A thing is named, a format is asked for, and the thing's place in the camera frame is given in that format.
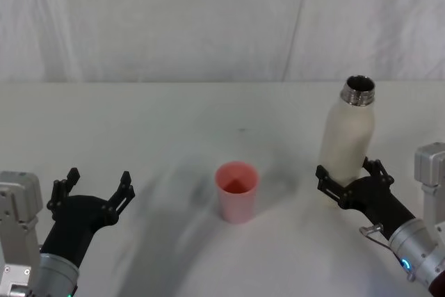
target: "white table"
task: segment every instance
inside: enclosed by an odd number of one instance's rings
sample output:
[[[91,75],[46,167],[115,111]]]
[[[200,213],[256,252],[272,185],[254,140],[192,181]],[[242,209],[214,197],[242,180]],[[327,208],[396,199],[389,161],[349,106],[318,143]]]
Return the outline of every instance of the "white table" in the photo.
[[[120,222],[94,237],[78,297],[429,296],[363,238],[360,213],[324,205],[314,176],[341,83],[42,84],[0,87],[0,166],[34,172],[44,202],[72,166],[73,194],[108,198],[129,170]],[[445,83],[378,83],[369,152],[415,214],[414,151],[445,141]],[[261,172],[258,214],[234,226],[215,210],[215,169]],[[44,209],[38,236],[52,221]]]

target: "cream water bottle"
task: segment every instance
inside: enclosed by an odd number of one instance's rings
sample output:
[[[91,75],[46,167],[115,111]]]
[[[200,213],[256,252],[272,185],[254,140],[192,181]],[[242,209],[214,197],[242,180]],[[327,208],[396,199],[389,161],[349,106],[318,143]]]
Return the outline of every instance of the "cream water bottle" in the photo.
[[[374,131],[374,89],[368,77],[349,77],[327,116],[319,163],[342,186],[360,176]]]

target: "plastic cup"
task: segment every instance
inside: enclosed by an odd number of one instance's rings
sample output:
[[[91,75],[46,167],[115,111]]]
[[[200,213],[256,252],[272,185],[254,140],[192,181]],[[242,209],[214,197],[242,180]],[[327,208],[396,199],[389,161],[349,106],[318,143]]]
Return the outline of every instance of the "plastic cup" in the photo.
[[[254,216],[258,179],[255,167],[242,161],[225,163],[216,171],[221,215],[227,222],[241,224]]]

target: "white backdrop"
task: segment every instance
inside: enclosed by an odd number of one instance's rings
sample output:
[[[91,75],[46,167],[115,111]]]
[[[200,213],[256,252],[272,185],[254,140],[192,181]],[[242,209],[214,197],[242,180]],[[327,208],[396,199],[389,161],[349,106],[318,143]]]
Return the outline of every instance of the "white backdrop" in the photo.
[[[445,0],[0,0],[0,81],[445,77]]]

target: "bottle opening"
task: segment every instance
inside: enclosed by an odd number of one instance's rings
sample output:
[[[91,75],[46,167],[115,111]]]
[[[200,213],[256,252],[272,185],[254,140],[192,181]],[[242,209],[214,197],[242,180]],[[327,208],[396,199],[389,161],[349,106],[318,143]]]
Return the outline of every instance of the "bottle opening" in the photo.
[[[372,79],[365,76],[349,77],[346,83],[350,88],[359,92],[369,92],[375,88]]]
[[[368,106],[374,101],[375,84],[371,78],[352,76],[346,81],[340,97],[353,106]]]

